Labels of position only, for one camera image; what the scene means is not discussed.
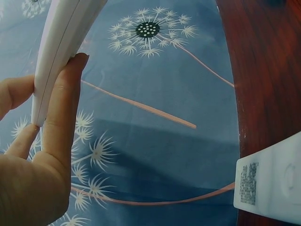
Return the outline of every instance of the finger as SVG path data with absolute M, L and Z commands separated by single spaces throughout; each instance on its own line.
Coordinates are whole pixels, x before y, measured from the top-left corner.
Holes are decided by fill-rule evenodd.
M 38 132 L 39 128 L 37 126 L 32 124 L 26 126 L 10 145 L 5 154 L 27 159 L 30 147 L 37 137 Z
M 0 121 L 25 102 L 34 91 L 34 75 L 10 78 L 0 82 Z
M 86 54 L 77 54 L 59 74 L 43 129 L 42 151 L 54 156 L 68 171 L 71 168 L 71 147 L 79 103 L 80 78 L 87 61 Z M 43 158 L 37 158 L 37 161 L 43 161 Z

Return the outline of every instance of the blue tablecloth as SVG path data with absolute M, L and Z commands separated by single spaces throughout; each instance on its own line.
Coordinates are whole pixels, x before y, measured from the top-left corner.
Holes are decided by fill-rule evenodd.
M 34 73 L 50 2 L 0 2 L 1 79 Z M 53 225 L 236 225 L 238 117 L 215 1 L 109 0 L 80 51 L 70 207 Z M 0 122 L 3 152 L 30 113 L 31 99 Z M 28 160 L 39 150 L 37 137 Z

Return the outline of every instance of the fingernail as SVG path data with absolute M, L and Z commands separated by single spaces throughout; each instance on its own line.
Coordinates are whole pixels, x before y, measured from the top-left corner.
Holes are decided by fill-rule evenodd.
M 90 55 L 86 55 L 86 62 L 85 62 L 85 66 L 87 65 L 88 61 L 89 61 Z

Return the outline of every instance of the dark red wooden surface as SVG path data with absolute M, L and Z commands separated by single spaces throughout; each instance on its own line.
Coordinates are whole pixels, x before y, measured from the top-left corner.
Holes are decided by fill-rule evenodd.
M 241 157 L 301 131 L 301 0 L 217 0 L 238 105 Z M 239 226 L 287 226 L 239 212 Z

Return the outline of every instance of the pink stem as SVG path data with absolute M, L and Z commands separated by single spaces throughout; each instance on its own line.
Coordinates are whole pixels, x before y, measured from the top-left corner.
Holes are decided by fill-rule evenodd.
M 132 201 L 105 198 L 105 197 L 99 196 L 99 195 L 93 195 L 89 192 L 82 191 L 82 190 L 77 189 L 75 187 L 71 187 L 71 190 L 76 191 L 76 192 L 80 192 L 82 194 L 85 194 L 85 195 L 93 197 L 93 198 L 97 198 L 97 199 L 100 199 L 100 200 L 106 200 L 106 201 L 110 201 L 110 202 L 115 202 L 115 203 L 120 203 L 120 204 L 133 205 L 133 206 L 162 206 L 162 205 L 187 203 L 187 202 L 193 202 L 193 201 L 197 201 L 197 200 L 210 198 L 210 197 L 217 196 L 219 194 L 225 193 L 229 190 L 233 190 L 234 187 L 235 187 L 235 183 L 232 183 L 232 184 L 229 184 L 229 185 L 227 185 L 227 186 L 225 186 L 225 187 L 223 187 L 223 188 L 221 188 L 217 191 L 214 191 L 214 192 L 211 192 L 211 193 L 208 193 L 208 194 L 200 195 L 200 196 L 190 198 L 190 199 L 184 199 L 184 200 L 178 200 L 178 201 L 166 201 L 166 202 L 132 202 Z
M 185 125 L 185 126 L 188 126 L 188 127 L 190 127 L 190 128 L 193 128 L 193 129 L 196 129 L 196 128 L 197 128 L 196 125 L 194 125 L 194 124 L 192 124 L 192 123 L 190 123 L 190 122 L 188 122 L 188 121 L 185 121 L 185 120 L 183 120 L 183 119 L 180 119 L 180 118 L 178 118 L 178 117 L 175 117 L 175 116 L 173 116 L 173 115 L 171 115 L 171 114 L 168 114 L 168 113 L 163 112 L 163 111 L 161 111 L 161 110 L 158 110 L 158 109 L 156 109 L 156 108 L 153 108 L 153 107 L 150 107 L 150 106 L 141 104 L 141 103 L 136 102 L 136 101 L 134 101 L 134 100 L 130 100 L 130 99 L 127 99 L 127 98 L 124 98 L 124 97 L 117 96 L 117 95 L 115 95 L 115 94 L 112 94 L 112 93 L 110 93 L 110 92 L 108 92 L 108 91 L 106 91 L 106 90 L 104 90 L 104 89 L 102 89 L 102 88 L 99 88 L 99 87 L 97 87 L 97 86 L 95 86 L 95 85 L 93 85 L 93 84 L 91 84 L 91 83 L 89 83 L 89 82 L 86 82 L 86 81 L 84 81 L 84 80 L 81 80 L 81 82 L 84 83 L 84 84 L 86 84 L 86 85 L 88 85 L 88 86 L 90 86 L 90 87 L 93 87 L 93 88 L 95 88 L 96 90 L 99 90 L 99 91 L 101 91 L 101 92 L 103 92 L 103 93 L 105 93 L 105 94 L 107 94 L 107 95 L 109 95 L 109 96 L 111 96 L 111 97 L 114 97 L 114 98 L 116 98 L 116 99 L 122 100 L 122 101 L 127 102 L 127 103 L 129 103 L 129 104 L 131 104 L 131 105 L 134 105 L 134 106 L 136 106 L 136 107 L 142 108 L 142 109 L 144 109 L 144 110 L 146 110 L 146 111 L 149 111 L 149 112 L 151 112 L 151 113 L 154 113 L 154 114 L 156 114 L 156 115 L 159 115 L 159 116 L 161 116 L 161 117 L 164 117 L 164 118 L 166 118 L 166 119 L 169 119 L 169 120 L 171 120 L 171 121 L 175 121 L 175 122 L 177 122 L 177 123 L 183 124 L 183 125 Z
M 160 36 L 163 39 L 169 40 L 168 38 L 163 37 L 162 35 L 158 34 L 158 36 Z M 208 67 L 206 64 L 204 64 L 202 61 L 200 61 L 195 55 L 193 55 L 191 52 L 189 52 L 187 49 L 185 49 L 182 45 L 180 44 L 175 44 L 176 46 L 178 46 L 179 48 L 181 48 L 182 50 L 184 50 L 186 53 L 188 53 L 190 56 L 192 56 L 196 61 L 198 61 L 203 67 L 205 67 L 208 71 L 210 71 L 212 74 L 214 74 L 216 77 L 218 77 L 219 79 L 221 79 L 222 81 L 224 81 L 225 83 L 227 83 L 228 85 L 234 87 L 234 85 L 229 82 L 228 80 L 225 80 L 223 77 L 219 76 L 215 71 L 213 71 L 210 67 Z

